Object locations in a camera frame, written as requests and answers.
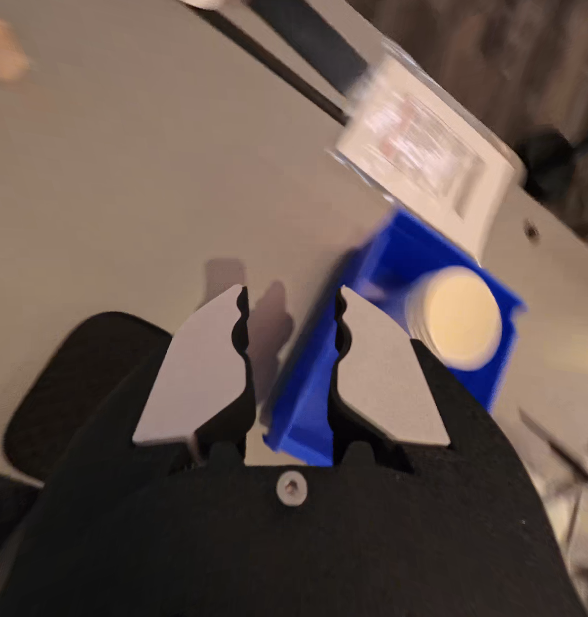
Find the black padded wrist rest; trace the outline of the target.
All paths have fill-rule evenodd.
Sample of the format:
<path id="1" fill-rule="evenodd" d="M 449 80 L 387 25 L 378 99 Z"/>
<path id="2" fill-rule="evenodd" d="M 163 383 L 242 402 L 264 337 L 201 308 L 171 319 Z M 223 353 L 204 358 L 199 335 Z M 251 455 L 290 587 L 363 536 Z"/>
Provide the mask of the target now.
<path id="1" fill-rule="evenodd" d="M 166 330 L 124 312 L 79 323 L 59 344 L 5 429 L 14 469 L 45 481 L 101 402 L 160 345 Z"/>

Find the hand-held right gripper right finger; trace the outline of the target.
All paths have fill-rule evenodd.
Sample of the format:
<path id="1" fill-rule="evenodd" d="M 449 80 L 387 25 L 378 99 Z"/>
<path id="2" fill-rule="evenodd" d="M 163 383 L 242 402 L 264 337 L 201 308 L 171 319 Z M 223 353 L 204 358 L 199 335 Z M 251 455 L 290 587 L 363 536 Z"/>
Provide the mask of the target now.
<path id="1" fill-rule="evenodd" d="M 347 286 L 336 294 L 335 324 L 333 457 L 353 443 L 375 457 L 449 457 L 451 438 L 405 330 Z"/>

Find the acrylic paper sign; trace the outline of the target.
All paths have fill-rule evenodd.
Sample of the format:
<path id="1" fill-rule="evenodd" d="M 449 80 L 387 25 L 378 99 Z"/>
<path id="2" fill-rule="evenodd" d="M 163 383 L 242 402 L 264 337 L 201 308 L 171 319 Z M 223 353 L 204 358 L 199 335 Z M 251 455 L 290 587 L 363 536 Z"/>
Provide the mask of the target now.
<path id="1" fill-rule="evenodd" d="M 397 49 L 352 91 L 335 156 L 477 262 L 524 172 L 506 143 Z"/>

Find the blue plastic bin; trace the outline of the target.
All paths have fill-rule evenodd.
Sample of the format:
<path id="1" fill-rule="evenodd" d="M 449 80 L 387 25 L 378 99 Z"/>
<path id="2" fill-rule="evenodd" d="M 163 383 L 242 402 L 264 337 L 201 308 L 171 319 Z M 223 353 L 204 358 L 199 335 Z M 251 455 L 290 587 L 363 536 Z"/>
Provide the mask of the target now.
<path id="1" fill-rule="evenodd" d="M 271 412 L 270 427 L 264 436 L 267 446 L 315 467 L 333 463 L 333 433 L 327 407 L 331 371 L 337 358 L 335 296 L 341 286 L 360 292 L 373 284 L 396 292 L 424 274 L 449 266 L 467 267 L 481 276 L 500 309 L 502 335 L 493 358 L 476 371 L 451 369 L 492 413 L 518 337 L 514 319 L 518 312 L 526 310 L 526 305 L 459 247 L 412 214 L 399 210 L 365 243 L 344 254 L 329 275 L 267 400 Z"/>

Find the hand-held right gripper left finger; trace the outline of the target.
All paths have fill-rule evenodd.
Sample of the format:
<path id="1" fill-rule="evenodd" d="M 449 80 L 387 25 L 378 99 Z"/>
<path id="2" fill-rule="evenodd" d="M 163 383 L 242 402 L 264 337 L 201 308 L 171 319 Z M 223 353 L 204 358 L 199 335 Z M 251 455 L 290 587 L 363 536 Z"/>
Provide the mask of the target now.
<path id="1" fill-rule="evenodd" d="M 133 434 L 135 445 L 194 439 L 200 451 L 221 441 L 244 451 L 256 418 L 249 315 L 247 287 L 234 284 L 178 328 Z"/>

